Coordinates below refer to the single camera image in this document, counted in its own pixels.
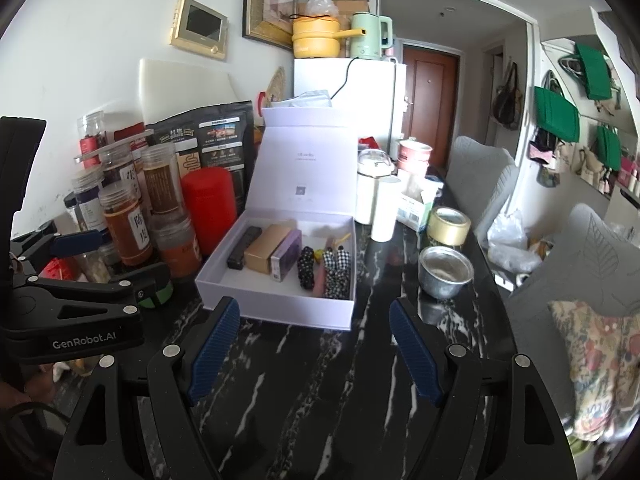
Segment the person's left hand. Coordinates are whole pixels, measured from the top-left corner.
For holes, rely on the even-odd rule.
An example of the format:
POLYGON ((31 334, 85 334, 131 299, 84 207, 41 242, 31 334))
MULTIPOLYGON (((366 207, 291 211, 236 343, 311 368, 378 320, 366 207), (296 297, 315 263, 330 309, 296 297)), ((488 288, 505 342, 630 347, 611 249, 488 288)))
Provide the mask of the person's left hand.
POLYGON ((0 382, 0 405, 2 411, 27 402, 41 402, 51 404, 55 397, 55 383, 53 381, 53 365, 40 365, 37 373, 33 374, 24 385, 23 390, 13 388, 6 382, 0 382))

